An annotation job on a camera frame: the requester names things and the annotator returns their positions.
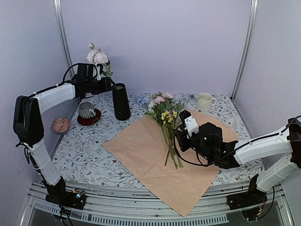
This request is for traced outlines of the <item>white rose stem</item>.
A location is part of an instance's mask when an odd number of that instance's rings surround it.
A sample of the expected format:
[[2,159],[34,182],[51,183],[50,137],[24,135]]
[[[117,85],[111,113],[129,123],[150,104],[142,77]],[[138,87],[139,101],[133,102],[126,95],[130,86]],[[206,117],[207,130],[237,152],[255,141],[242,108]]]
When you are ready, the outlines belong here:
[[115,82],[112,79],[113,71],[111,70],[111,63],[108,58],[108,53],[102,52],[100,48],[97,48],[94,43],[89,44],[88,48],[90,51],[87,54],[87,62],[90,64],[93,64],[93,70],[96,72],[96,65],[102,64],[103,65],[103,73],[102,77],[109,78],[109,81],[111,85],[115,85]]

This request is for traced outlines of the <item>peach wrapping paper sheet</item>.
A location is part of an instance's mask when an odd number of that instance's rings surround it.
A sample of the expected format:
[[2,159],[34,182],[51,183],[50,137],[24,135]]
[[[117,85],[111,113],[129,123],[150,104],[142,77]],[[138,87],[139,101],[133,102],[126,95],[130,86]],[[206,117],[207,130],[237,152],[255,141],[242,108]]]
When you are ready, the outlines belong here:
[[196,166],[192,149],[181,153],[190,161],[176,169],[165,159],[168,147],[160,126],[150,116],[131,123],[103,146],[113,154],[148,190],[186,217],[218,175],[217,166]]

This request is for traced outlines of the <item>green paper flower bouquet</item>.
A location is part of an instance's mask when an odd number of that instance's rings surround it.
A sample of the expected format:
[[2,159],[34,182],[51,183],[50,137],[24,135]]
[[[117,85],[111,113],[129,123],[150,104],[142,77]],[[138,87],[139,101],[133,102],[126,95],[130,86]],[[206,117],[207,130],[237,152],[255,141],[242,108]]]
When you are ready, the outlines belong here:
[[180,124],[179,114],[185,105],[168,92],[158,92],[150,97],[139,95],[135,98],[135,101],[146,108],[146,115],[153,118],[161,128],[168,147],[165,164],[168,160],[172,160],[176,169],[182,168],[183,163],[175,151],[174,136],[175,129]]

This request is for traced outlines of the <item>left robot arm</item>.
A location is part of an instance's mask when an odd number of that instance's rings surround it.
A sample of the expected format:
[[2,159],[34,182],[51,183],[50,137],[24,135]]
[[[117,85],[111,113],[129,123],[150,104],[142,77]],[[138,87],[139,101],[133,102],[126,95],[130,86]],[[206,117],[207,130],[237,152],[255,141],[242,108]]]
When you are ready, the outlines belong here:
[[44,141],[42,114],[65,101],[83,99],[86,94],[98,95],[111,91],[115,82],[103,71],[102,65],[76,63],[78,68],[70,80],[63,77],[62,82],[16,99],[13,131],[24,147],[28,163],[41,175],[49,186],[56,186],[62,180],[55,169]]

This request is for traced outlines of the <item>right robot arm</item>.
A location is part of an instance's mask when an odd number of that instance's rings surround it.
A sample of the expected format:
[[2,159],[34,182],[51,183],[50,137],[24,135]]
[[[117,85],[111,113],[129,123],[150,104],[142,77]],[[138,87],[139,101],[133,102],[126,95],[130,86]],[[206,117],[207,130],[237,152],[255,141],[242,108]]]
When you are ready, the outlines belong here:
[[182,152],[192,149],[197,157],[206,159],[198,166],[217,166],[221,169],[239,167],[250,161],[282,154],[283,157],[267,171],[254,176],[249,191],[243,195],[247,205],[254,205],[261,194],[301,168],[300,117],[290,118],[286,126],[270,134],[243,141],[226,142],[222,129],[207,122],[199,126],[189,112],[181,114],[182,123],[174,131],[174,143]]

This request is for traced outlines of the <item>black tall vase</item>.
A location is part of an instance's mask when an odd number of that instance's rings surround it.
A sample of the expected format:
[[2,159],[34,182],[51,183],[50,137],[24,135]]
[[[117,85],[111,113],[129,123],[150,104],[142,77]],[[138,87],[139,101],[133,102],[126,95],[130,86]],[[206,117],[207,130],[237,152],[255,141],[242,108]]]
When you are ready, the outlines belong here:
[[117,120],[125,121],[130,118],[131,112],[125,84],[116,83],[112,88],[114,114]]

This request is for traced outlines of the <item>black white striped cup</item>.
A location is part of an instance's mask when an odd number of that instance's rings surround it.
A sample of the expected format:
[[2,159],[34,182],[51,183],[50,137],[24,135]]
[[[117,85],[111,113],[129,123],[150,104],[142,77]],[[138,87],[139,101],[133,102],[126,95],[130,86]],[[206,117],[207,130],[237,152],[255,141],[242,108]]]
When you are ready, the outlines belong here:
[[79,115],[83,119],[89,119],[96,116],[96,111],[90,102],[83,102],[79,105]]

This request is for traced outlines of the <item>red floral saucer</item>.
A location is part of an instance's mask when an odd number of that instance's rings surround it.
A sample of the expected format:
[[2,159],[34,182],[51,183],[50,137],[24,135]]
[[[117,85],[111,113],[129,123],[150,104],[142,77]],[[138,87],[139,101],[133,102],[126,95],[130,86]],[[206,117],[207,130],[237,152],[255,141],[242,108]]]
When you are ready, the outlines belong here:
[[84,119],[80,115],[78,115],[77,116],[77,122],[80,125],[83,125],[83,126],[90,126],[90,125],[95,124],[101,118],[101,112],[98,109],[96,109],[95,112],[96,112],[96,115],[94,117],[91,117],[91,118],[88,118],[88,119]]

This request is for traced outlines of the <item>cream ceramic mug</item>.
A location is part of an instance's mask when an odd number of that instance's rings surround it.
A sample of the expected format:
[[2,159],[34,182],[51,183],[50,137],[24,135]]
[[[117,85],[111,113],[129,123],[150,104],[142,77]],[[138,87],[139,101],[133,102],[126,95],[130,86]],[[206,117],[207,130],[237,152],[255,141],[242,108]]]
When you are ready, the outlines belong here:
[[215,106],[216,98],[208,93],[200,93],[196,102],[196,108],[203,112],[210,111],[212,106]]

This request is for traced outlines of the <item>red patterned bowl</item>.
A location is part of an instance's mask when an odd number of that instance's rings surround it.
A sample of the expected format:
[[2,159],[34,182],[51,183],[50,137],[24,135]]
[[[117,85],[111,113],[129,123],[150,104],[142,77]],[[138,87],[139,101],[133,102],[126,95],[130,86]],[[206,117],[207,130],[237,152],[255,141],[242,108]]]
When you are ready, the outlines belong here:
[[52,122],[52,130],[59,135],[63,135],[70,129],[71,123],[66,118],[57,118]]

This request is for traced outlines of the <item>floral patterned table mat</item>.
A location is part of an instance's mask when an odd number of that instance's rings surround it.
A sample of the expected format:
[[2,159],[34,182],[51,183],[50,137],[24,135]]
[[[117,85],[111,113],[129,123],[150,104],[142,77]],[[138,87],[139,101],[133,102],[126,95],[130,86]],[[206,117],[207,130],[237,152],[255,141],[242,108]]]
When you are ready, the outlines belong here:
[[[122,165],[103,146],[103,142],[113,138],[125,127],[145,115],[146,108],[137,104],[139,95],[150,97],[151,94],[129,94],[131,117],[127,121],[115,118],[112,96],[100,94],[87,99],[102,112],[101,119],[92,126],[82,126],[77,122],[78,110],[71,120],[71,128],[58,145],[53,164],[65,181],[98,186],[145,188],[130,171]],[[174,94],[176,100],[189,109],[197,111],[195,103],[188,102],[187,94]],[[213,95],[215,106],[206,113],[221,120],[239,135],[239,140],[250,139],[249,133],[235,106],[226,95]],[[265,170],[262,160],[248,162],[238,168],[221,169],[211,185],[222,185],[249,181],[254,175]]]

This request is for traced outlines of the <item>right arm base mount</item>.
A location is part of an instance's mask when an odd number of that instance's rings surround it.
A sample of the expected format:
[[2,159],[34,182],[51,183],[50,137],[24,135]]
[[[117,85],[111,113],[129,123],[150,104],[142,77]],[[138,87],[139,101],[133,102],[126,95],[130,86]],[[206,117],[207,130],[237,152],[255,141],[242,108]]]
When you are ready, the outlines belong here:
[[229,206],[230,210],[241,209],[245,207],[250,207],[256,204],[263,204],[262,207],[257,208],[257,213],[255,210],[244,210],[242,211],[242,216],[246,221],[254,222],[258,221],[259,219],[264,218],[272,209],[274,201],[275,201],[275,188],[273,189],[273,198],[270,204],[269,209],[263,214],[264,207],[267,205],[267,192],[262,192],[257,189],[257,178],[258,174],[251,178],[248,190],[243,193],[232,194],[227,196],[227,205]]

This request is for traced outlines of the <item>left aluminium post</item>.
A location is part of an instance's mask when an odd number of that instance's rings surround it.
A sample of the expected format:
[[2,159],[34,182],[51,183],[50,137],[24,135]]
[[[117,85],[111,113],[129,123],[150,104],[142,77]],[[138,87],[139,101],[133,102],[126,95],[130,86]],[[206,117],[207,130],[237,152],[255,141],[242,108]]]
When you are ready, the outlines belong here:
[[67,41],[67,35],[66,35],[66,30],[65,30],[65,25],[64,25],[61,1],[53,0],[53,4],[54,4],[55,18],[56,18],[56,22],[57,22],[59,37],[60,37],[60,41],[61,41],[62,49],[63,49],[63,55],[64,55],[64,58],[66,61],[67,68],[69,69],[68,73],[65,76],[65,80],[72,80],[75,75],[75,72],[74,72],[75,66],[73,66],[73,63],[72,63],[69,45],[68,45],[68,41]]

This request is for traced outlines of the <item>aluminium post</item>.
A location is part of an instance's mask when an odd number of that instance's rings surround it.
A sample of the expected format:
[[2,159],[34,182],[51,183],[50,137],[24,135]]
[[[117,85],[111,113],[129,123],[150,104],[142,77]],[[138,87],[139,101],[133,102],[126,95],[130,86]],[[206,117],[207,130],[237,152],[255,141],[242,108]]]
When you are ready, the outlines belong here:
[[53,4],[54,4],[55,18],[56,18],[56,22],[57,22],[59,37],[60,37],[60,41],[61,41],[62,49],[63,49],[63,55],[64,55],[64,58],[66,61],[67,68],[69,69],[68,73],[65,76],[65,80],[72,80],[75,75],[75,72],[74,72],[75,66],[73,66],[73,63],[72,63],[69,45],[68,45],[68,41],[67,41],[67,35],[66,35],[66,30],[65,30],[65,25],[64,25],[61,1],[53,0]]
[[234,87],[233,87],[231,97],[230,97],[232,102],[235,102],[235,100],[238,96],[239,88],[240,88],[240,85],[241,85],[241,82],[243,79],[244,70],[245,70],[245,66],[247,63],[249,49],[251,46],[254,27],[255,27],[255,23],[256,23],[258,2],[259,2],[258,0],[251,0],[251,6],[250,6],[250,12],[249,12],[249,18],[248,18],[248,24],[247,24],[247,30],[246,30],[246,38],[245,38],[245,42],[244,42],[243,52],[242,52],[242,56],[240,59]]

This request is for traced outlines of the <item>aluminium frame rail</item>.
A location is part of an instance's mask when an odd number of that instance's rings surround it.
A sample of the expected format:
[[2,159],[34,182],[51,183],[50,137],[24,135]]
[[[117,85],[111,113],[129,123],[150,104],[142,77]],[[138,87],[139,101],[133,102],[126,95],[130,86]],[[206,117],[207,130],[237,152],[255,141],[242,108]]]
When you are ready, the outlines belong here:
[[227,197],[245,192],[247,182],[211,186],[192,211],[182,217],[145,188],[93,186],[67,182],[68,190],[85,190],[84,209],[69,209],[70,216],[61,215],[58,205],[45,200],[45,187],[33,182],[26,197],[21,219],[23,226],[101,225],[101,226],[295,226],[283,188],[276,185],[268,192],[268,202],[259,220],[250,215],[259,206],[231,210]]

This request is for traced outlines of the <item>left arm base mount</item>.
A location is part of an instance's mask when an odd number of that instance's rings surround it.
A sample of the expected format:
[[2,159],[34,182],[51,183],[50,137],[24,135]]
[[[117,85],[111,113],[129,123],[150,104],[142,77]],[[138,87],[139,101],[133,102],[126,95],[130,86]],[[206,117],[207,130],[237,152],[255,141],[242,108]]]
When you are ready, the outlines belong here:
[[45,200],[63,207],[83,210],[86,203],[86,195],[80,189],[76,188],[73,191],[66,190],[66,183],[61,177],[57,184],[50,185],[45,180],[43,184],[47,189]]

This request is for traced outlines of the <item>right aluminium post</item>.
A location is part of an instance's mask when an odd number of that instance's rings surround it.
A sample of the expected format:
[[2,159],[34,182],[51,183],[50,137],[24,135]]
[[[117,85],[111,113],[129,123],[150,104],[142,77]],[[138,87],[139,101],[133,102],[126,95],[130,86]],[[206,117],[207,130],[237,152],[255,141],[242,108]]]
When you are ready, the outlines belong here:
[[243,52],[242,52],[242,56],[240,59],[234,87],[233,87],[231,97],[230,97],[232,102],[235,102],[235,100],[238,96],[239,88],[240,88],[240,85],[241,85],[241,82],[243,79],[244,70],[245,70],[245,66],[247,63],[249,49],[251,46],[254,27],[255,27],[255,23],[256,23],[258,2],[259,2],[258,0],[251,0],[251,6],[250,6],[250,12],[249,12],[249,18],[248,18],[248,24],[247,24],[247,30],[246,30],[246,38],[245,38],[245,42],[244,42]]

